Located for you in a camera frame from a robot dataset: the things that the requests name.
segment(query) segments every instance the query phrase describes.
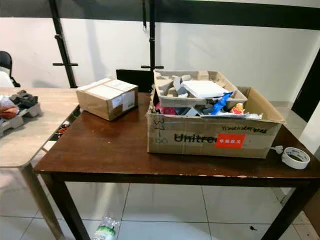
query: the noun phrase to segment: cardboard box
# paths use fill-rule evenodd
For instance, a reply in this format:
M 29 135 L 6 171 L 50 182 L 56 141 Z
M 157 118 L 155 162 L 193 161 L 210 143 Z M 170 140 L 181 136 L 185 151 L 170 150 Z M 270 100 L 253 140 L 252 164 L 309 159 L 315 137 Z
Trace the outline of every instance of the cardboard box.
M 227 100 L 227 107 L 231 109 L 237 103 L 245 103 L 247 98 L 237 89 L 221 72 L 218 71 L 163 71 L 154 70 L 154 85 L 160 104 L 163 107 L 193 108 L 196 105 L 205 105 L 205 98 L 178 97 L 171 93 L 173 83 L 171 76 L 181 77 L 190 75 L 192 80 L 208 80 L 219 84 L 221 87 L 233 92 Z
M 185 117 L 146 114 L 149 153 L 266 158 L 281 124 L 282 115 L 254 88 L 241 87 L 247 96 L 246 112 L 263 118 Z M 159 102 L 157 92 L 150 104 Z
M 138 86 L 109 78 L 78 87 L 80 107 L 106 120 L 113 120 L 138 105 Z

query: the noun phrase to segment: wooden table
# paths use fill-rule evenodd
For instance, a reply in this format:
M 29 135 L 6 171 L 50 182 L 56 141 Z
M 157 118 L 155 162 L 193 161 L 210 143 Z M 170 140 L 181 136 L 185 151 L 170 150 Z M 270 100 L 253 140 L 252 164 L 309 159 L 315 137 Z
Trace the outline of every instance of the wooden table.
M 46 141 L 56 132 L 64 120 L 78 105 L 75 89 L 60 88 L 2 88 L 0 95 L 13 95 L 26 90 L 38 101 L 42 115 L 24 117 L 25 124 L 16 129 L 8 129 L 0 137 L 0 168 L 18 168 L 28 185 L 46 223 L 56 239 L 63 233 L 47 196 L 32 171 L 31 160 Z
M 312 158 L 305 170 L 286 166 L 274 150 L 266 159 L 147 153 L 149 101 L 140 93 L 138 108 L 115 121 L 83 112 L 35 167 L 77 240 L 89 236 L 66 181 L 296 187 L 263 240 L 280 238 L 317 191 L 320 162 L 284 126 L 273 145 L 307 152 Z

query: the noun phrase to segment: blue object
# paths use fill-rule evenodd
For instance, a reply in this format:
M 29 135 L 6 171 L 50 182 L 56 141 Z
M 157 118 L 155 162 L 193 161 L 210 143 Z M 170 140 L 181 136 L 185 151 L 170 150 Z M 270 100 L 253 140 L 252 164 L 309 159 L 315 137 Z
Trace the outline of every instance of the blue object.
M 227 99 L 230 98 L 232 93 L 233 92 L 231 91 L 223 94 L 223 97 L 212 106 L 213 111 L 211 112 L 211 115 L 216 115 L 227 104 Z

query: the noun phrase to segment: white tile floor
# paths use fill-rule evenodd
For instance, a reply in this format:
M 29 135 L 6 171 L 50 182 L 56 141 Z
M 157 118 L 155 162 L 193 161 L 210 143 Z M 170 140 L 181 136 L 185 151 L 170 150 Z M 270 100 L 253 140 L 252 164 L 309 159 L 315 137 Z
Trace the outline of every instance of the white tile floor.
M 303 129 L 303 122 L 292 118 L 290 130 Z M 105 213 L 122 219 L 118 240 L 258 240 L 282 208 L 270 188 L 82 182 L 67 187 L 91 237 Z M 48 198 L 65 238 L 73 240 L 49 193 Z M 19 172 L 1 169 L 0 240 L 18 239 L 54 237 Z M 303 213 L 281 237 L 319 239 Z
M 307 122 L 298 116 L 294 111 L 287 106 L 277 106 L 275 108 L 284 116 L 286 120 L 285 126 L 296 137 L 299 138 L 305 129 Z

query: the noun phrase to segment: water bottle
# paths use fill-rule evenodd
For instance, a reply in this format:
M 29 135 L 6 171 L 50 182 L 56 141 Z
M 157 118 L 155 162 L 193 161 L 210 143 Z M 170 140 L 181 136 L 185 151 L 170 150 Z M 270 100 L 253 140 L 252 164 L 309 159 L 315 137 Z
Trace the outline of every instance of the water bottle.
M 115 240 L 117 230 L 120 222 L 110 216 L 105 216 L 98 228 L 92 240 Z

